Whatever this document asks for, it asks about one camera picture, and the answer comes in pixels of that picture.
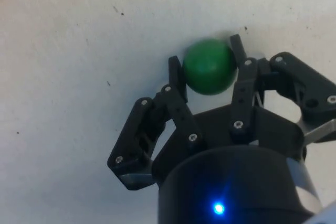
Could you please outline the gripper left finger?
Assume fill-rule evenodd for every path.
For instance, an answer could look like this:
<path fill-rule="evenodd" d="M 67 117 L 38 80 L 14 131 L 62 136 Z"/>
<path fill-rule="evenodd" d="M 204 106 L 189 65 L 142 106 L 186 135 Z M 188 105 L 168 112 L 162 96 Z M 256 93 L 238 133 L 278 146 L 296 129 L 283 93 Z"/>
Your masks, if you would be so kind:
<path fill-rule="evenodd" d="M 178 57 L 170 57 L 168 65 L 168 84 L 153 99 L 143 97 L 135 102 L 107 161 L 128 190 L 161 185 L 182 161 L 205 148 L 201 128 L 187 106 L 186 81 Z M 153 159 L 169 120 L 176 129 Z"/>

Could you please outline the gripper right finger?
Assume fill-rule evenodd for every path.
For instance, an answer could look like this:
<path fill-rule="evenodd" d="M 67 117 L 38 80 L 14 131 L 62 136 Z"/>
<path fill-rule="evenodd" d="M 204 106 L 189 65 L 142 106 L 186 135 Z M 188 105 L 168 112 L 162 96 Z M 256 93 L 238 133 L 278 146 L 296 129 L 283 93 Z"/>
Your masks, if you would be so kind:
<path fill-rule="evenodd" d="M 250 135 L 255 109 L 264 105 L 265 91 L 275 90 L 301 111 L 301 126 L 310 134 L 335 128 L 335 83 L 289 52 L 271 59 L 247 57 L 240 35 L 229 38 L 238 68 L 231 101 L 231 132 Z"/>

